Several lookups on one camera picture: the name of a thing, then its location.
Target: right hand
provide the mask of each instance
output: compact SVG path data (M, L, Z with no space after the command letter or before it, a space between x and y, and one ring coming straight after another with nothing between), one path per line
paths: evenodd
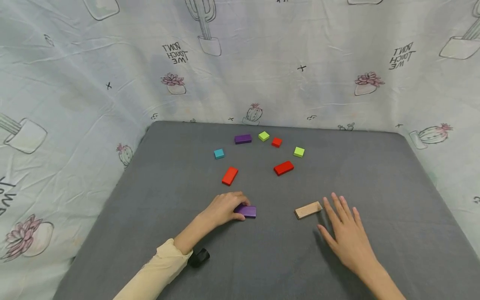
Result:
M332 238L325 227L322 225L317 225L317 227L343 265L357 276L362 277L366 272L379 267L380 263L370 246L358 210L354 207L352 215L343 196L340 196L339 200L335 193L332 193L332 198L338 216L326 197L324 197L324 206L332 222L336 240Z
M217 195L199 216L212 222L214 227L231 220L244 221L245 217L242 214L233 212L239 204L250 206L250 201L242 192L228 192Z

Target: blue cube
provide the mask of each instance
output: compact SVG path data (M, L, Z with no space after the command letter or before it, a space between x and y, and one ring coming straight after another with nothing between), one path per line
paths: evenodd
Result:
M223 158L225 157L225 154L223 153L223 149L218 149L213 152L215 154L215 159Z

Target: forearm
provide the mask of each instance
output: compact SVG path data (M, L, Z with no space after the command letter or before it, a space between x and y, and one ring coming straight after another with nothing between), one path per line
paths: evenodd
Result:
M193 221L174 239L173 244L183 255L189 253L193 247L214 229L207 217L199 214Z
M387 271L376 263L367 272L359 274L360 279L378 300L405 300Z
M156 255L118 293L114 300L155 300L160 292L186 266L192 253L181 253L169 239Z

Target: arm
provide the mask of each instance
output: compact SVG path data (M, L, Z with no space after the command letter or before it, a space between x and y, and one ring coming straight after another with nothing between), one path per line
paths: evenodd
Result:
M340 196L339 200L335 193L332 193L332 198L338 216L326 197L324 197L324 206L332 222L336 240L325 227L317 225L332 251L365 283L378 300L405 300L375 257L358 210L354 207L352 215L343 196Z
M233 210L239 204L250 205L242 192L218 195L175 239L157 248L145 264L113 300L155 300L160 292L186 266L193 247L215 227L231 220L245 220Z

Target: red block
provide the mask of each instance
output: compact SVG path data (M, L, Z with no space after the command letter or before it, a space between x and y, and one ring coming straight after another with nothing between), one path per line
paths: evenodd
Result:
M230 186L238 172L238 169L235 169L234 167L229 167L227 172L225 173L225 176L222 179L222 183Z
M280 148L280 145L282 144L282 139L279 139L279 138L274 138L273 141L272 141L272 146L273 147L277 147L277 148Z
M289 160L273 168L273 171L275 171L277 176L283 175L292 170L293 170L293 164Z

